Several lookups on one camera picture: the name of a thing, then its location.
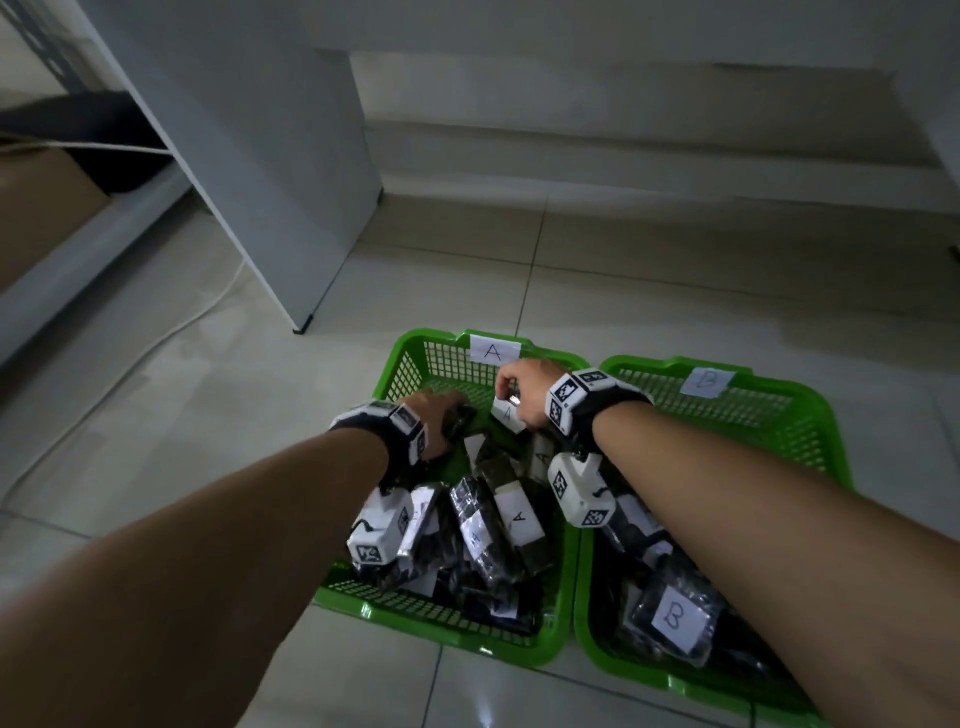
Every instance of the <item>green plastic basket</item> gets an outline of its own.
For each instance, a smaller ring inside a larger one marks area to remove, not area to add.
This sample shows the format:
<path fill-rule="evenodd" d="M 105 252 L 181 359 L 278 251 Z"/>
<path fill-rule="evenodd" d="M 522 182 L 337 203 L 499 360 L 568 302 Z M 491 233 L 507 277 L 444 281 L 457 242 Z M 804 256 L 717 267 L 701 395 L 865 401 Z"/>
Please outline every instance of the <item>green plastic basket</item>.
<path fill-rule="evenodd" d="M 680 389 L 696 367 L 734 371 L 728 387 L 713 400 Z M 827 401 L 802 384 L 755 376 L 744 367 L 676 357 L 659 361 L 614 356 L 600 365 L 651 396 L 657 409 L 735 440 L 768 449 L 832 476 L 852 489 L 850 470 L 833 412 Z M 676 692 L 694 700 L 749 715 L 752 703 L 769 719 L 794 725 L 820 725 L 816 710 L 797 691 L 756 686 L 729 675 L 700 670 L 679 661 L 669 666 L 643 661 L 611 639 L 612 625 L 590 618 L 590 578 L 595 534 L 580 543 L 573 624 L 577 641 L 602 670 L 618 677 Z"/>
<path fill-rule="evenodd" d="M 470 361 L 472 333 L 496 339 L 516 341 L 521 357 L 548 357 L 570 369 L 585 369 L 579 356 L 535 347 L 527 339 L 515 336 L 467 330 L 457 335 L 432 328 L 417 328 L 401 336 L 383 369 L 373 396 L 398 400 L 423 387 L 436 390 L 456 387 L 464 391 L 478 416 L 471 430 L 486 424 L 493 402 L 496 368 Z M 451 482 L 468 474 L 469 462 L 463 448 L 457 448 L 429 479 Z M 552 660 L 563 648 L 573 610 L 574 582 L 580 532 L 566 524 L 563 515 L 554 514 L 544 530 L 560 548 L 557 567 L 544 575 L 543 619 L 533 637 L 506 632 L 466 619 L 455 609 L 434 604 L 430 599 L 399 591 L 383 594 L 357 581 L 349 564 L 334 565 L 317 591 L 316 602 L 327 609 L 367 619 L 399 632 L 448 644 L 469 652 L 489 655 L 521 667 L 538 667 Z"/>

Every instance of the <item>wrist strap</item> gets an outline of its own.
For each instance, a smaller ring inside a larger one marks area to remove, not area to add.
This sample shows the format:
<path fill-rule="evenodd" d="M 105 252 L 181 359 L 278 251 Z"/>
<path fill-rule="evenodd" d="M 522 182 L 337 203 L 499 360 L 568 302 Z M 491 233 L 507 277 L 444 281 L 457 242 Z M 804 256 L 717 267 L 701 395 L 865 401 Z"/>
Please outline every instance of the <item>wrist strap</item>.
<path fill-rule="evenodd" d="M 420 462 L 428 444 L 426 427 L 406 404 L 370 400 L 333 419 L 330 430 L 364 429 L 379 437 L 387 447 L 390 462 L 380 481 L 380 491 L 396 486 L 409 487 L 410 473 Z"/>
<path fill-rule="evenodd" d="M 593 439 L 593 419 L 598 413 L 622 401 L 653 404 L 633 384 L 610 376 L 599 369 L 581 369 L 561 376 L 546 395 L 547 418 L 574 449 L 599 452 Z"/>

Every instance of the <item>forearm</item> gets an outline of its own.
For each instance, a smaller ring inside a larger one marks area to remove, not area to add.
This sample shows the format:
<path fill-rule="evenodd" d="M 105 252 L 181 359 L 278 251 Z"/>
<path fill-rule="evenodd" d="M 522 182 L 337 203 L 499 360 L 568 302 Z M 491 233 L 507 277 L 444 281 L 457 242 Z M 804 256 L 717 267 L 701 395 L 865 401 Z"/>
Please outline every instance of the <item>forearm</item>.
<path fill-rule="evenodd" d="M 943 706 L 931 681 L 957 665 L 938 646 L 960 639 L 955 542 L 649 405 L 601 413 L 594 436 L 828 716 Z"/>
<path fill-rule="evenodd" d="M 386 467 L 375 435 L 326 433 L 92 543 L 0 614 L 5 713 L 232 724 Z"/>

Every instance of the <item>white cable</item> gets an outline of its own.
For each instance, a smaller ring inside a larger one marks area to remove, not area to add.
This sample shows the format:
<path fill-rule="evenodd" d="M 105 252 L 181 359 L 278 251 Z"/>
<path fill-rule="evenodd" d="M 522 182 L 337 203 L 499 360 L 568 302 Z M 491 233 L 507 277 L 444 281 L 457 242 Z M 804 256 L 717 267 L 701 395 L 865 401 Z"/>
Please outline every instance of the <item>white cable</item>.
<path fill-rule="evenodd" d="M 43 462 L 44 459 L 46 459 L 47 455 L 53 452 L 54 449 L 56 449 L 60 443 L 66 440 L 66 438 L 68 438 L 80 425 L 85 423 L 90 418 L 90 415 L 92 415 L 97 409 L 99 409 L 100 405 L 103 404 L 107 400 L 107 398 L 109 398 L 109 396 L 112 395 L 117 390 L 117 388 L 127 380 L 127 377 L 133 374 L 133 371 L 138 366 L 140 366 L 140 364 L 143 363 L 144 359 L 150 356 L 150 354 L 152 354 L 159 346 L 161 346 L 162 344 L 165 344 L 173 336 L 176 336 L 178 333 L 183 331 L 185 328 L 189 327 L 191 324 L 196 324 L 206 314 L 212 311 L 216 307 L 216 305 L 224 299 L 227 293 L 230 292 L 230 289 L 233 288 L 234 283 L 236 283 L 236 281 L 240 278 L 240 274 L 243 273 L 243 269 L 246 267 L 246 265 L 247 265 L 246 262 L 240 263 L 240 267 L 237 268 L 236 273 L 233 274 L 233 278 L 230 279 L 230 282 L 227 284 L 227 287 L 224 288 L 224 290 L 222 290 L 213 301 L 208 303 L 199 312 L 195 313 L 186 321 L 183 321 L 177 324 L 176 326 L 174 326 L 173 328 L 171 328 L 169 331 L 167 331 L 165 334 L 163 334 L 158 339 L 156 339 L 153 343 L 151 343 L 146 349 L 144 349 L 137 356 L 137 358 L 133 360 L 133 364 L 127 367 L 127 369 L 124 370 L 124 372 L 117 379 L 115 379 L 110 384 L 109 387 L 107 387 L 104 390 L 103 394 L 101 394 L 100 397 L 98 397 L 97 400 L 93 402 L 93 404 L 86 409 L 83 415 L 80 416 L 80 419 L 78 419 L 74 424 L 72 424 L 67 429 L 65 429 L 46 450 L 44 450 L 40 455 L 34 458 L 33 462 L 30 465 L 28 465 L 27 468 L 24 469 L 24 471 L 20 475 L 16 477 L 16 479 L 13 481 L 13 484 L 10 490 L 7 493 L 7 497 L 4 498 L 3 504 L 6 505 L 8 502 L 10 502 L 17 486 L 19 486 L 20 483 L 30 473 L 34 471 L 36 466 L 38 466 L 41 462 Z"/>
<path fill-rule="evenodd" d="M 143 152 L 148 155 L 165 155 L 170 157 L 173 153 L 169 149 L 155 149 L 154 147 L 137 147 L 132 144 L 107 144 L 102 141 L 18 141 L 15 144 L 0 146 L 0 155 L 11 154 L 13 152 L 24 152 L 28 149 L 44 149 L 53 147 L 55 149 L 111 149 L 117 152 Z"/>

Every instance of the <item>cardboard box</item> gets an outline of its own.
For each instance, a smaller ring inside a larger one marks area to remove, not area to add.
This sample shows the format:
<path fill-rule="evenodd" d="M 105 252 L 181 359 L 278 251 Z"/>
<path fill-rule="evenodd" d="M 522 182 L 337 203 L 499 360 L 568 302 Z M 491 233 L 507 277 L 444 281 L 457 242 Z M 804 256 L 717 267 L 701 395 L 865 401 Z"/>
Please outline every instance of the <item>cardboard box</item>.
<path fill-rule="evenodd" d="M 2 144 L 0 293 L 109 203 L 63 150 L 5 154 Z"/>

